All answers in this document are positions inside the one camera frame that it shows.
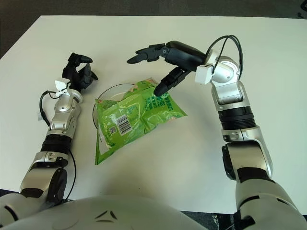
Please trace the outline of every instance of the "table surface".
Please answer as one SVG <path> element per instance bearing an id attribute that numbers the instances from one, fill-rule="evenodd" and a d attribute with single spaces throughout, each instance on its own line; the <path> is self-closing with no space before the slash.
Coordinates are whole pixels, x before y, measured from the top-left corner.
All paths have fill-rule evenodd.
<path id="1" fill-rule="evenodd" d="M 211 86 L 194 73 L 170 91 L 188 114 L 159 125 L 94 165 L 94 98 L 119 83 L 161 80 L 174 66 L 163 59 L 137 65 L 126 60 L 148 45 L 178 40 L 202 51 L 222 35 L 234 34 L 244 52 L 244 83 L 273 163 L 273 179 L 307 214 L 307 107 L 305 92 L 307 21 L 244 17 L 41 16 L 0 60 L 0 188 L 18 191 L 47 126 L 38 120 L 42 92 L 71 52 L 91 57 L 99 77 L 83 92 L 72 152 L 77 179 L 72 199 L 137 195 L 176 209 L 234 213 L 235 186 L 224 172 L 221 124 Z M 231 41 L 224 54 L 237 60 Z M 45 99 L 49 119 L 55 100 Z M 73 179 L 73 164 L 66 167 Z"/>

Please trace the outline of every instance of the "green packaging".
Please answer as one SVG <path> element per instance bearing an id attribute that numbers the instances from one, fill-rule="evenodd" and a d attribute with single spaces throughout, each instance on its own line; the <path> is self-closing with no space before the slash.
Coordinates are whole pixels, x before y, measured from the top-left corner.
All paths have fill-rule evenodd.
<path id="1" fill-rule="evenodd" d="M 186 116 L 168 93 L 156 97 L 157 83 L 152 79 L 138 82 L 121 101 L 97 100 L 98 129 L 95 164 L 111 156 L 124 145 L 155 129 L 158 124 Z M 100 152 L 99 133 L 108 150 Z"/>

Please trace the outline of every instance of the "black arm joint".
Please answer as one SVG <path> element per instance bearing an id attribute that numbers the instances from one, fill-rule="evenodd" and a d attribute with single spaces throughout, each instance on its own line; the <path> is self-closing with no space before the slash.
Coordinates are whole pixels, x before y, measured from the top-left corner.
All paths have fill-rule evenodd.
<path id="1" fill-rule="evenodd" d="M 261 168 L 252 168 L 252 167 L 240 168 L 237 170 L 237 173 L 241 183 L 251 179 L 261 179 L 275 183 L 275 181 L 271 180 L 268 177 L 267 172 Z"/>
<path id="2" fill-rule="evenodd" d="M 226 175 L 230 180 L 235 181 L 236 175 L 235 175 L 234 168 L 232 166 L 232 162 L 230 159 L 229 150 L 228 150 L 227 145 L 222 146 L 222 153 L 223 153 L 223 163 L 224 163 L 224 169 L 225 169 Z"/>

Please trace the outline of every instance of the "black wire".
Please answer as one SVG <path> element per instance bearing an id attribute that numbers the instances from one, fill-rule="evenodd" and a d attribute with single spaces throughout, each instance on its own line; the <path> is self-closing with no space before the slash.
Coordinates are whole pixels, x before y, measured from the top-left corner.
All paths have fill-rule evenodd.
<path id="1" fill-rule="evenodd" d="M 73 166 L 74 166 L 74 169 L 75 169 L 75 176 L 73 177 L 73 182 L 72 182 L 72 186 L 71 186 L 71 190 L 69 191 L 66 199 L 64 202 L 67 202 L 68 201 L 68 197 L 70 196 L 71 192 L 72 192 L 72 189 L 75 185 L 75 182 L 76 182 L 76 176 L 77 176 L 77 166 L 76 166 L 76 161 L 75 161 L 75 158 L 73 157 L 73 154 L 71 152 L 71 150 L 69 150 L 69 153 L 71 154 L 71 158 L 72 158 L 72 161 L 73 161 Z"/>
<path id="2" fill-rule="evenodd" d="M 46 114 L 45 114 L 45 112 L 44 112 L 44 109 L 43 109 L 43 98 L 47 95 L 47 94 L 49 94 L 49 96 L 52 98 L 52 99 L 57 99 L 57 98 L 59 98 L 59 97 L 52 97 L 51 96 L 51 94 L 50 93 L 56 93 L 56 92 L 53 92 L 53 91 L 45 91 L 45 92 L 43 92 L 42 93 L 42 95 L 40 96 L 40 99 L 39 99 L 39 111 L 40 111 L 40 114 L 41 114 L 41 116 L 42 116 L 42 118 L 43 118 L 43 120 L 46 122 L 46 124 L 47 124 L 47 126 L 49 127 L 50 126 L 50 122 L 48 121 L 48 118 L 47 118 L 47 116 L 46 116 Z"/>
<path id="3" fill-rule="evenodd" d="M 209 52 L 210 52 L 210 50 L 213 48 L 213 46 L 214 46 L 217 42 L 221 41 L 222 39 L 225 39 L 225 41 L 224 41 L 223 47 L 222 47 L 222 49 L 221 49 L 220 55 L 219 55 L 219 57 L 218 57 L 218 59 L 217 59 L 217 62 L 215 63 L 215 66 L 217 66 L 217 64 L 218 64 L 218 61 L 219 61 L 219 59 L 220 59 L 220 57 L 221 57 L 221 55 L 222 55 L 222 51 L 223 51 L 223 49 L 224 49 L 224 46 L 225 46 L 225 44 L 226 44 L 227 39 L 231 39 L 231 40 L 235 43 L 235 45 L 236 45 L 236 47 L 237 47 L 237 49 L 238 49 L 238 52 L 239 52 L 239 68 L 240 68 L 239 79 L 240 79 L 240 78 L 241 78 L 241 75 L 242 75 L 242 72 L 243 72 L 243 52 L 242 52 L 242 47 L 241 47 L 240 41 L 239 41 L 239 39 L 238 39 L 236 36 L 234 36 L 234 35 L 225 35 L 225 36 L 219 37 L 218 39 L 216 39 L 216 40 L 209 46 L 209 48 L 208 48 L 208 50 L 207 50 L 207 52 L 206 52 L 206 55 L 208 55 Z"/>
<path id="4" fill-rule="evenodd" d="M 71 81 L 69 81 L 69 82 L 67 83 L 67 85 L 66 85 L 66 88 L 62 89 L 61 91 L 66 90 L 66 89 L 68 88 L 68 84 L 71 84 Z"/>

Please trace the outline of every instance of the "robotic finger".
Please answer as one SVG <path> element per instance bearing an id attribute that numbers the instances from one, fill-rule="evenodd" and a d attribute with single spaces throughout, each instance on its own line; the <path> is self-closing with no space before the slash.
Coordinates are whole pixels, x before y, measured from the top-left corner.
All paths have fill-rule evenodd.
<path id="1" fill-rule="evenodd" d="M 136 54 L 127 63 L 135 64 L 143 60 L 147 60 L 147 62 L 157 61 L 162 56 L 167 63 L 177 66 L 156 87 L 154 90 L 156 96 L 161 96 L 178 85 L 189 73 L 196 71 L 197 66 L 204 64 L 206 60 L 204 53 L 178 41 L 171 41 L 166 45 L 164 43 L 151 45 L 148 48 L 136 51 Z"/>

